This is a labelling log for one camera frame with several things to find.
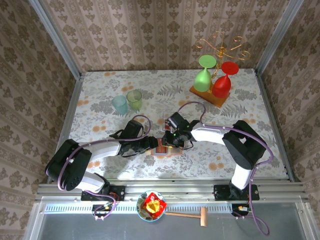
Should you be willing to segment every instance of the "small wooden block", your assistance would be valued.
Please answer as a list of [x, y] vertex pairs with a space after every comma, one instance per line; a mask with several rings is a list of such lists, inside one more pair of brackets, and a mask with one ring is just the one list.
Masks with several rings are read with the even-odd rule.
[[197, 91], [194, 88], [194, 86], [192, 86], [189, 91], [191, 93], [197, 95], [198, 97], [206, 100], [207, 102], [217, 106], [218, 108], [221, 108], [221, 106], [225, 103], [225, 101], [227, 100], [227, 98], [230, 95], [230, 93], [229, 93], [229, 95], [226, 98], [218, 98], [218, 97], [214, 96], [211, 92], [208, 92], [208, 91], [203, 91], [203, 92]]

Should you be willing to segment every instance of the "patterned wallpaper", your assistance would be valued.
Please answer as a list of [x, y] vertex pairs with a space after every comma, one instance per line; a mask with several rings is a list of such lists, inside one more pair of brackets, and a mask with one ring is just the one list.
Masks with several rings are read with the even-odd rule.
[[320, 226], [320, 1], [304, 0], [262, 77]]
[[214, 31], [247, 40], [241, 50], [252, 58], [239, 61], [254, 68], [273, 34], [288, 0], [41, 0], [82, 72], [108, 70], [197, 69], [211, 54], [195, 41]]
[[22, 239], [75, 80], [28, 1], [0, 1], [0, 240]]

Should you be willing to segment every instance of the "table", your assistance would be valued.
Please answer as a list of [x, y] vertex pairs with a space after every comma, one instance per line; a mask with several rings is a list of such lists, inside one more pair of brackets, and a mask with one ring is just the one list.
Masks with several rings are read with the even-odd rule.
[[[266, 141], [274, 153], [270, 164], [261, 166], [256, 177], [288, 179], [283, 157], [275, 140], [270, 119], [253, 69], [240, 69], [230, 77], [230, 96], [221, 108], [202, 100], [189, 92], [199, 70], [152, 70], [87, 72], [69, 138], [77, 142], [89, 142], [106, 138], [123, 129], [137, 114], [151, 120], [150, 136], [162, 137], [163, 113], [175, 112], [189, 101], [205, 104], [204, 122], [231, 126], [237, 120], [245, 120]], [[218, 71], [216, 79], [223, 76]], [[119, 115], [112, 107], [112, 99], [138, 89], [142, 93], [142, 108], [129, 107], [126, 115]], [[199, 119], [203, 107], [189, 104], [181, 111], [188, 120]], [[138, 121], [148, 128], [144, 118]], [[267, 151], [261, 161], [269, 157]], [[113, 156], [90, 162], [87, 171], [98, 173], [107, 179], [230, 179], [236, 164], [227, 148], [211, 142], [196, 142], [194, 147], [179, 156], [151, 156], [150, 152], [129, 158]]]

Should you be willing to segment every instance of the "toy hammer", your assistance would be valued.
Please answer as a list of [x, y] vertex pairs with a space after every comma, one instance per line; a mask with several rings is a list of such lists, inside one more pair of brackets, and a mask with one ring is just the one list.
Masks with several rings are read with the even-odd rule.
[[165, 212], [166, 215], [178, 216], [178, 217], [188, 217], [188, 218], [197, 218], [200, 219], [200, 226], [206, 227], [208, 225], [208, 209], [206, 207], [201, 207], [200, 215], [196, 214], [187, 214], [187, 213], [178, 213], [178, 212]]

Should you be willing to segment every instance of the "snack package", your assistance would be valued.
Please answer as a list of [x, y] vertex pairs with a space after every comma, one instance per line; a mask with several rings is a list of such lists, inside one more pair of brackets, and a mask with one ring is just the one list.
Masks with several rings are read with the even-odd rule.
[[152, 219], [156, 219], [165, 211], [166, 206], [166, 202], [159, 199], [157, 195], [154, 192], [152, 192], [145, 199], [142, 208], [150, 214]]

